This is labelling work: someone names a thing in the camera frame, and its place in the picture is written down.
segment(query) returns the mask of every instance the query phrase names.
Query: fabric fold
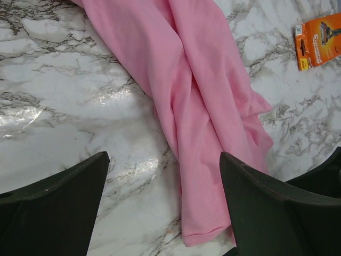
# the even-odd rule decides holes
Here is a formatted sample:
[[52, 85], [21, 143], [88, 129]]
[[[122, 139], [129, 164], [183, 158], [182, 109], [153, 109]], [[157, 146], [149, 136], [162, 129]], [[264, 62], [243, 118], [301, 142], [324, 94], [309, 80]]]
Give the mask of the fabric fold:
[[219, 171], [227, 151], [266, 172], [272, 146], [229, 25], [212, 0], [74, 0], [155, 109], [180, 164], [186, 246], [230, 224]]

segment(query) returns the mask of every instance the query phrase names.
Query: marble countertop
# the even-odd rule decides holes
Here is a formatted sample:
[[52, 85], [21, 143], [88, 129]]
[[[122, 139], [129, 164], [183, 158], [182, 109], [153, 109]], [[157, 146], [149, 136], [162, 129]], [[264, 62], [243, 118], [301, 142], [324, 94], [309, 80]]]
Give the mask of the marble countertop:
[[[293, 27], [333, 13], [329, 0], [216, 0], [251, 85], [273, 106], [261, 120], [271, 174], [288, 180], [340, 145], [341, 59], [300, 72]], [[0, 2], [0, 193], [60, 172], [98, 151], [111, 167], [90, 256], [222, 255], [228, 235], [186, 248], [177, 162], [152, 101], [62, 0]]]

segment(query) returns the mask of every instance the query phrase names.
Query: pink cloth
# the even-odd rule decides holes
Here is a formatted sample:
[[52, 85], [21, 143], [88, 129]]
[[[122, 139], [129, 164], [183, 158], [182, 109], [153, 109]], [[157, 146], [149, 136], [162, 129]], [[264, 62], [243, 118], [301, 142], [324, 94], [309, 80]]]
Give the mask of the pink cloth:
[[271, 109], [250, 87], [225, 16], [213, 0], [73, 0], [155, 102], [180, 163], [186, 246], [230, 224], [219, 172], [227, 151], [266, 171], [272, 146], [258, 114]]

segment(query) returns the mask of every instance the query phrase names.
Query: cardboard packaging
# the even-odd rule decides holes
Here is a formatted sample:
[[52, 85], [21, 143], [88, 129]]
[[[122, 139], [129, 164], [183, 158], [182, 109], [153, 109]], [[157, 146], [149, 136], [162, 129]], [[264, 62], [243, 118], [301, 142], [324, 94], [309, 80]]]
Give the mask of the cardboard packaging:
[[341, 54], [341, 13], [296, 26], [295, 44], [300, 70], [320, 66]]

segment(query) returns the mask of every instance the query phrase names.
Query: black object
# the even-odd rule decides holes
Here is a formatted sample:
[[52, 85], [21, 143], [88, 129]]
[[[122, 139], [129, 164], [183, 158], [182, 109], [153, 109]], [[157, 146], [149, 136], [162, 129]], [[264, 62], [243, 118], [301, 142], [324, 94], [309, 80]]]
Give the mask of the black object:
[[341, 148], [286, 183], [228, 153], [220, 168], [237, 244], [226, 256], [341, 255]]
[[74, 167], [0, 195], [1, 256], [85, 256], [107, 177], [98, 153]]

